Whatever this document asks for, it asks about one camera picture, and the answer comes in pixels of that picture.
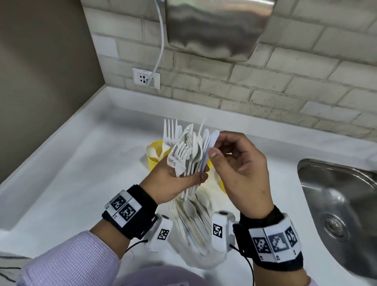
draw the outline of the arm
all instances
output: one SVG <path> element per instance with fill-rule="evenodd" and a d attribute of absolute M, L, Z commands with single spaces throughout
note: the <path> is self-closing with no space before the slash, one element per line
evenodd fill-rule
<path fill-rule="evenodd" d="M 195 173 L 176 178 L 163 159 L 140 186 L 157 203 L 175 198 L 183 190 L 205 182 L 208 175 Z M 90 231 L 82 232 L 22 269 L 18 286 L 105 286 L 114 282 L 130 239 L 111 223 L 100 220 Z"/>
<path fill-rule="evenodd" d="M 244 215 L 243 220 L 267 217 L 274 204 L 266 157 L 244 134 L 227 131 L 220 133 L 215 148 L 211 148 L 208 154 L 229 199 Z M 307 286 L 310 283 L 303 268 L 279 272 L 254 263 L 254 273 L 258 286 Z"/>

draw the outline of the purple checkered sleeve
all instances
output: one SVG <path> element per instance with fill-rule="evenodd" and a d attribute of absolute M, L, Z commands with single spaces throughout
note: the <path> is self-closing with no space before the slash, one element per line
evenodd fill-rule
<path fill-rule="evenodd" d="M 120 268 L 118 256 L 89 231 L 81 232 L 22 269 L 17 286 L 112 285 Z"/>

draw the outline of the person's left hand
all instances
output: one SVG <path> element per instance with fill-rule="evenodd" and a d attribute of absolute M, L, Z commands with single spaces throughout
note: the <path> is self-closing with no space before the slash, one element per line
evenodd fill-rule
<path fill-rule="evenodd" d="M 165 157 L 140 183 L 140 186 L 159 205 L 171 201 L 187 188 L 204 183 L 207 179 L 206 172 L 177 178 L 174 168 L 168 166 L 167 157 Z"/>

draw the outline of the countertop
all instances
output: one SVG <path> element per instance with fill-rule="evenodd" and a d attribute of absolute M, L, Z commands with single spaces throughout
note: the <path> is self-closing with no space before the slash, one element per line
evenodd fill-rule
<path fill-rule="evenodd" d="M 267 157 L 274 203 L 295 225 L 308 274 L 321 286 L 368 285 L 340 266 L 323 245 L 297 165 L 314 158 L 377 169 L 377 144 L 110 87 L 97 92 L 0 185 L 0 209 L 9 214 L 0 213 L 0 228 L 8 229 L 0 231 L 0 251 L 36 257 L 91 228 L 106 202 L 148 174 L 144 148 L 161 140 L 164 117 L 177 118 L 182 125 L 199 124 L 206 117 L 211 130 L 247 134 Z M 203 187 L 217 208 L 236 212 L 220 189 Z M 124 257 L 120 274 L 161 263 L 185 266 L 172 249 L 155 254 L 140 247 Z M 251 279 L 248 265 L 235 251 L 211 271 L 188 269 L 219 285 L 245 285 Z"/>

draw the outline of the hand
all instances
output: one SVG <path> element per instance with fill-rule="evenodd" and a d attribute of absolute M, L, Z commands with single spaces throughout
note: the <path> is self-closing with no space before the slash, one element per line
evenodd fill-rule
<path fill-rule="evenodd" d="M 167 157 L 165 157 L 140 183 L 140 186 L 159 205 L 171 201 L 187 188 L 204 183 L 207 179 L 206 172 L 177 178 L 174 168 L 168 166 Z"/>
<path fill-rule="evenodd" d="M 273 210 L 266 157 L 244 134 L 220 132 L 208 155 L 229 199 L 241 213 L 265 218 Z"/>

